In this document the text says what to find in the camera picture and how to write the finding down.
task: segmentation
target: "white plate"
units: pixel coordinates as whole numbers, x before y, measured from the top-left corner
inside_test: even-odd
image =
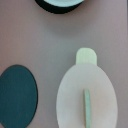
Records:
[[[85,128],[84,89],[90,91],[91,128],[116,128],[114,88],[105,72],[93,64],[77,64],[64,76],[56,106],[59,128]]]

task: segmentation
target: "pink surface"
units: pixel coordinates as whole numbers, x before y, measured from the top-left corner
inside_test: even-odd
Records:
[[[127,1],[89,0],[65,15],[48,13],[34,0],[0,1],[0,74],[22,64],[33,72],[39,89],[42,107],[30,128],[58,128],[58,87],[81,47],[96,51],[116,91],[117,128],[127,128]]]

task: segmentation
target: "green stripe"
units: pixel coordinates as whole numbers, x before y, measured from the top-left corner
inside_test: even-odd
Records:
[[[86,128],[91,127],[91,101],[90,101],[90,91],[88,89],[84,90],[84,104],[85,104],[85,126]]]

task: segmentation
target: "white object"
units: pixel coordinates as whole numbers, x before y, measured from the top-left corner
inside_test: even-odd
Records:
[[[56,105],[59,128],[85,128],[84,89],[90,91],[91,128],[116,128],[118,108],[112,83],[90,63],[73,66],[62,79]]]
[[[82,3],[84,0],[44,0],[44,1],[57,7],[71,7]]]

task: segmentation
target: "dark green round object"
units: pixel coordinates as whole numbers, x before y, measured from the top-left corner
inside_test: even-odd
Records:
[[[58,7],[58,6],[54,6],[51,5],[47,2],[45,2],[44,0],[35,0],[36,3],[42,7],[44,10],[51,12],[51,13],[55,13],[55,14],[65,14],[68,13],[72,10],[74,10],[75,8],[77,8],[80,4],[71,6],[71,7]]]
[[[14,65],[0,77],[0,123],[5,128],[26,128],[38,102],[36,81],[25,67]]]

